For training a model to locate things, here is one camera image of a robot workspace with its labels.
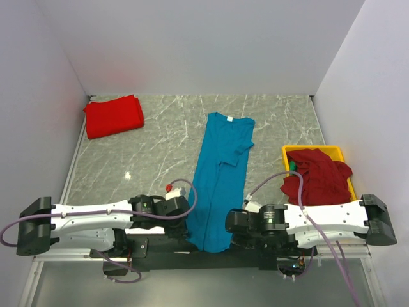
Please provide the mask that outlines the blue t shirt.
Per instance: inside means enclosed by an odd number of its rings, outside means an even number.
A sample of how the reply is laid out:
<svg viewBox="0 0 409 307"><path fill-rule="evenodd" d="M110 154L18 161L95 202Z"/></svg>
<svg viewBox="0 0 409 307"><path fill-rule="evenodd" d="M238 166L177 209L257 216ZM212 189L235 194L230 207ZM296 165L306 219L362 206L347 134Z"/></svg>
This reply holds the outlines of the blue t shirt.
<svg viewBox="0 0 409 307"><path fill-rule="evenodd" d="M225 220L230 210L242 206L254 126L252 118L208 115L193 179L197 196L189 193L195 208L187 216L188 241L201 251L229 249Z"/></svg>

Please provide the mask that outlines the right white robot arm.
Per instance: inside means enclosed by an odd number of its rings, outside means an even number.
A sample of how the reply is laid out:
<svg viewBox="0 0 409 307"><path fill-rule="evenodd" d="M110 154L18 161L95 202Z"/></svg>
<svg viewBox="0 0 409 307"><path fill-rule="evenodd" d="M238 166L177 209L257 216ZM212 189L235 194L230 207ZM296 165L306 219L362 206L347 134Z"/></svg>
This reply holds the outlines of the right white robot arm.
<svg viewBox="0 0 409 307"><path fill-rule="evenodd" d="M254 211L232 209L226 216L232 243L246 249L310 249L329 240L365 240L371 246L397 243L386 204L373 194L340 205L269 204Z"/></svg>

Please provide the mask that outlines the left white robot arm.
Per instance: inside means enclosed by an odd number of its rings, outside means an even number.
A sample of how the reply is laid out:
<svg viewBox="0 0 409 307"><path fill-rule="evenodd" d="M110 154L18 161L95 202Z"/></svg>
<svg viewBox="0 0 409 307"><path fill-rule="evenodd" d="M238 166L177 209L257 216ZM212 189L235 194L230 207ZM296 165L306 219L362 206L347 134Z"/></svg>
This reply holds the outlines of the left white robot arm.
<svg viewBox="0 0 409 307"><path fill-rule="evenodd" d="M133 252L126 230L161 227L170 237L186 232L190 205L182 188L165 196L138 195L102 205L53 204L38 198L20 213L17 255L36 256L57 248L89 248L111 257Z"/></svg>

